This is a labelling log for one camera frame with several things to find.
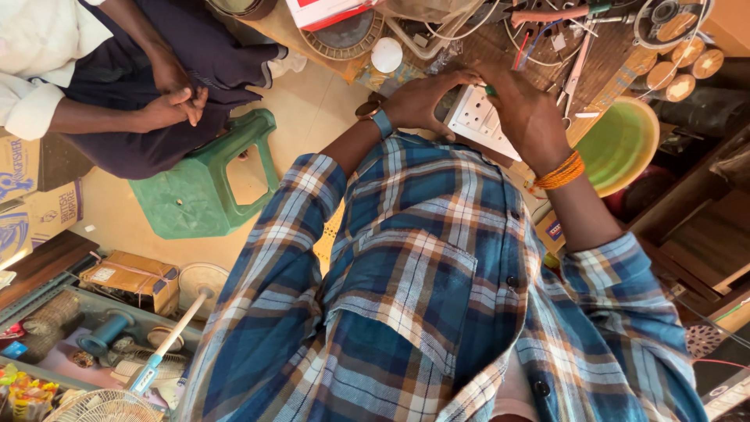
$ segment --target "plaid shirt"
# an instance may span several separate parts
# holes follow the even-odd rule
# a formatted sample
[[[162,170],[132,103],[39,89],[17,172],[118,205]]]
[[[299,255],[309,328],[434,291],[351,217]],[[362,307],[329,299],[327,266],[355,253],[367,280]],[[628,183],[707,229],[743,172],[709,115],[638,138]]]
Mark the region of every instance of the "plaid shirt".
[[[313,244],[346,194],[321,277]],[[706,420],[684,330],[632,234],[566,255],[458,145],[396,134],[348,182],[283,178],[203,333],[182,420],[488,420],[515,348],[541,420]]]

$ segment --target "seated man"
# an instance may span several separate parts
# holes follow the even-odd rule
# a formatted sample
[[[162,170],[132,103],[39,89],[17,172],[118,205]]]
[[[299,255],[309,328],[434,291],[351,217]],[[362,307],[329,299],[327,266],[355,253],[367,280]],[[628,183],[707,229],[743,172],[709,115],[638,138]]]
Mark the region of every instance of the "seated man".
[[[0,0],[0,126],[61,132],[125,179],[172,168],[270,88],[286,47],[242,47],[203,2]]]
[[[408,82],[286,173],[208,318],[180,421],[707,420],[648,257],[582,173],[551,96],[506,68],[477,70],[565,231],[562,279],[494,162],[391,134],[452,139],[433,111],[476,75]],[[342,197],[321,277],[313,244]]]

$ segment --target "blue watch strap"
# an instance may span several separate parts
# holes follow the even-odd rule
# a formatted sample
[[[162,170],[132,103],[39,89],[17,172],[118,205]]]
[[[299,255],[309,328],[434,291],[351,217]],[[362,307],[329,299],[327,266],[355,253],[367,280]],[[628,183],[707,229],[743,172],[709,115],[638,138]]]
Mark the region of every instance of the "blue watch strap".
[[[391,121],[388,120],[388,116],[386,116],[386,112],[383,110],[378,110],[377,113],[375,113],[372,117],[373,122],[377,125],[378,129],[380,129],[380,139],[386,139],[387,137],[391,136],[393,133],[393,127],[391,127]]]

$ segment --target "orange thread bracelet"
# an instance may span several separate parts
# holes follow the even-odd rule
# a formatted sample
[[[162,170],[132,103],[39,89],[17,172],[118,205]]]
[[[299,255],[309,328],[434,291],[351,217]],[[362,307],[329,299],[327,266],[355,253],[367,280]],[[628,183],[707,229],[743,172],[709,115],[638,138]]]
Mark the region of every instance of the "orange thread bracelet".
[[[534,180],[534,186],[548,191],[567,185],[584,172],[584,161],[580,156],[578,151],[574,151],[557,169],[542,177],[537,177]]]

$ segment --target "red wire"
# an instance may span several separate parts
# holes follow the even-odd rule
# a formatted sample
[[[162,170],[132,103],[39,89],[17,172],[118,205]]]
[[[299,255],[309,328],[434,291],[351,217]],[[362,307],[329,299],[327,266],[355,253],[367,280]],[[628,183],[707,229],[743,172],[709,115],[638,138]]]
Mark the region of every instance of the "red wire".
[[[718,360],[718,359],[693,359],[693,361],[698,360],[700,362],[713,362],[713,363],[723,363],[725,365],[731,365],[731,366],[738,366],[740,368],[745,368],[750,370],[750,366],[740,365],[739,363],[734,362],[727,362],[726,360]]]
[[[526,31],[526,37],[523,37],[523,43],[520,45],[520,48],[518,49],[518,54],[516,55],[516,62],[513,65],[513,70],[514,71],[518,70],[518,60],[521,59],[520,58],[521,57],[521,53],[524,51],[523,48],[526,46],[526,41],[528,41],[528,40],[529,40],[529,32]]]

